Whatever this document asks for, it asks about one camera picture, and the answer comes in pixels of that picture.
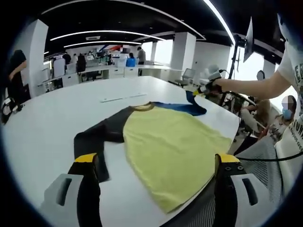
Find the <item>desk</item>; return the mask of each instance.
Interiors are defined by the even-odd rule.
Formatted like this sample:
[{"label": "desk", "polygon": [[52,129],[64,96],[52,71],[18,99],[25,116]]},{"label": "desk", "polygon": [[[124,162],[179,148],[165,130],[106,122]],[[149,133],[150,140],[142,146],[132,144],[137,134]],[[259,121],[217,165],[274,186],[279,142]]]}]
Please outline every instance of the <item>desk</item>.
[{"label": "desk", "polygon": [[[130,97],[138,93],[146,95],[100,102],[104,97]],[[183,89],[153,77],[98,80],[27,101],[22,111],[12,115],[3,127],[8,164],[21,192],[38,208],[44,200],[45,189],[73,164],[73,139],[78,132],[127,106],[149,101],[188,103]],[[196,97],[196,101],[207,109],[207,114],[197,119],[234,139],[239,118],[204,98]],[[100,216],[104,227],[160,226],[194,199],[165,214],[129,166],[124,144],[106,142],[105,157],[110,180],[100,184]]]},{"label": "desk", "polygon": [[[165,80],[165,81],[168,81],[169,80],[169,77],[170,77],[170,74],[167,73],[169,71],[174,71],[176,72],[176,74],[173,74],[172,76],[173,77],[181,77],[181,73],[182,73],[182,70],[175,70],[175,69],[172,69],[170,67],[167,67],[167,66],[163,66],[163,65],[137,65],[136,67],[116,67],[114,65],[109,65],[109,66],[95,66],[95,67],[87,67],[85,69],[85,71],[81,72],[80,73],[80,83],[81,83],[81,76],[84,74],[84,73],[88,73],[88,72],[95,72],[95,71],[106,71],[107,72],[107,79],[110,79],[110,72],[111,70],[120,70],[120,71],[123,71],[120,73],[120,76],[119,78],[122,78],[122,77],[127,77],[125,76],[126,75],[126,70],[143,70],[143,76],[154,76],[156,78],[159,78],[159,79],[162,79],[162,80]],[[39,86],[42,86],[43,84],[46,84],[46,83],[49,83],[49,82],[52,82],[54,80],[57,80],[57,79],[60,79],[60,78],[65,78],[65,77],[75,77],[77,76],[77,73],[71,73],[71,74],[66,74],[66,75],[63,75],[63,76],[60,76],[60,77],[56,77],[56,78],[53,78],[53,79],[49,79],[49,80],[46,80],[44,82],[42,82],[41,84],[37,85],[38,87]]]}]

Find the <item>column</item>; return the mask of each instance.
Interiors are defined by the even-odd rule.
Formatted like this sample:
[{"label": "column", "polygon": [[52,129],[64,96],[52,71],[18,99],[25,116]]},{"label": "column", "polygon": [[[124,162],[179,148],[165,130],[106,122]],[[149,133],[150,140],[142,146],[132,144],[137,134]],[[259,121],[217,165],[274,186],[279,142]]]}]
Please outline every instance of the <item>column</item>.
[{"label": "column", "polygon": [[276,63],[273,56],[271,54],[264,55],[263,72],[265,73],[266,79],[270,78],[274,74],[275,68],[276,68]]},{"label": "column", "polygon": [[151,48],[151,61],[155,61],[156,48],[157,48],[157,42],[153,42]]},{"label": "column", "polygon": [[25,27],[14,44],[13,51],[22,50],[27,58],[27,68],[21,71],[23,84],[28,84],[31,98],[40,94],[45,42],[48,26],[36,20]]},{"label": "column", "polygon": [[191,69],[195,54],[196,37],[188,32],[176,33],[171,57],[171,68],[182,70]]}]

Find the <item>ceiling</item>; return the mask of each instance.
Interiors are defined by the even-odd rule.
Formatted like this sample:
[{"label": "ceiling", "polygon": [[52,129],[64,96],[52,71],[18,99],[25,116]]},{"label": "ceiling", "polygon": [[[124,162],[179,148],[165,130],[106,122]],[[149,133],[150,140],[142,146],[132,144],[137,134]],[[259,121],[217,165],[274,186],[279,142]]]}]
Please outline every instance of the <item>ceiling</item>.
[{"label": "ceiling", "polygon": [[[182,20],[206,37],[206,42],[230,45],[231,41],[216,16],[203,0],[133,0],[144,2],[145,6],[164,11]],[[78,1],[57,7],[44,14],[45,10],[68,0],[46,2],[39,9],[38,18],[49,26],[45,51],[49,54],[64,50],[65,45],[87,42],[85,37],[100,35],[100,41],[133,41],[142,36],[117,33],[91,33],[72,35],[58,40],[51,38],[69,33],[91,30],[121,30],[143,34],[157,34],[167,31],[190,32],[198,39],[202,37],[173,18],[152,9],[112,0]],[[283,52],[284,42],[277,27],[276,15],[263,1],[256,0],[211,0],[233,33],[245,35],[253,17],[254,37]],[[214,31],[224,31],[220,35]],[[140,42],[156,41],[149,38]]]}]

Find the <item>person's arm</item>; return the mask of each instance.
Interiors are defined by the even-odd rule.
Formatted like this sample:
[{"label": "person's arm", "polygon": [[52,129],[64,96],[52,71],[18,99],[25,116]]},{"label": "person's arm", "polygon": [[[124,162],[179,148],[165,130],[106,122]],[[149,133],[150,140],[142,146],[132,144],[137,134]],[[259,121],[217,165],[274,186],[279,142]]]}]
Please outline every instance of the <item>person's arm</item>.
[{"label": "person's arm", "polygon": [[27,61],[22,62],[17,68],[15,68],[9,75],[9,79],[12,80],[16,73],[22,71],[27,67]]},{"label": "person's arm", "polygon": [[213,83],[222,87],[222,91],[233,91],[260,99],[271,99],[281,95],[290,87],[290,83],[278,71],[262,81],[241,81],[233,79],[217,79]]},{"label": "person's arm", "polygon": [[253,131],[259,132],[258,123],[256,119],[249,113],[247,109],[241,110],[241,118],[247,126],[249,126]]},{"label": "person's arm", "polygon": [[267,126],[260,134],[258,140],[262,139],[263,137],[265,137],[267,135],[267,132],[268,132],[268,129],[269,129],[269,126]]},{"label": "person's arm", "polygon": [[257,110],[257,107],[254,106],[254,105],[249,105],[249,106],[246,106],[246,107],[242,107],[242,108],[241,108],[241,110],[244,110],[244,109],[246,109],[246,110],[248,110],[248,111],[255,111],[255,110]]}]

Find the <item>cable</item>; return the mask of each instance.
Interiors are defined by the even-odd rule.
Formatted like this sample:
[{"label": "cable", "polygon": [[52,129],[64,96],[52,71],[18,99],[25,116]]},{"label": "cable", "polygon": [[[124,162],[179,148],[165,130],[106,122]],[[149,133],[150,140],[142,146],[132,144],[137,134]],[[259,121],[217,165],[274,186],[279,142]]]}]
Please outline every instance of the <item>cable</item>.
[{"label": "cable", "polygon": [[276,158],[276,159],[259,159],[259,158],[244,158],[244,157],[236,157],[239,160],[244,160],[244,161],[256,161],[256,162],[282,162],[282,161],[287,161],[294,159],[296,157],[299,157],[303,155],[303,152],[300,152],[296,155],[292,155],[289,157],[284,157],[284,158]]},{"label": "cable", "polygon": [[219,70],[219,73],[223,73],[223,72],[227,72],[228,73],[228,75],[229,75],[229,72],[228,71],[226,71],[226,70]]}]

